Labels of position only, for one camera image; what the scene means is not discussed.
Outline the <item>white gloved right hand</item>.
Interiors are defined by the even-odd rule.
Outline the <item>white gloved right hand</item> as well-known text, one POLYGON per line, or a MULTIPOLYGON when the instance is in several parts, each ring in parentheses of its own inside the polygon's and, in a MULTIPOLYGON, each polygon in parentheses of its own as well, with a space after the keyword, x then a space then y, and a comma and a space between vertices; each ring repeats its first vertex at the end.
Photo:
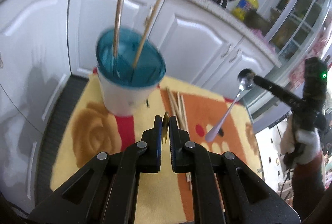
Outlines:
POLYGON ((293 116, 288 118, 286 130, 282 136, 280 150, 287 157, 288 166, 307 165, 313 161, 322 162, 321 142, 317 129, 313 131, 299 129, 293 122, 293 116))

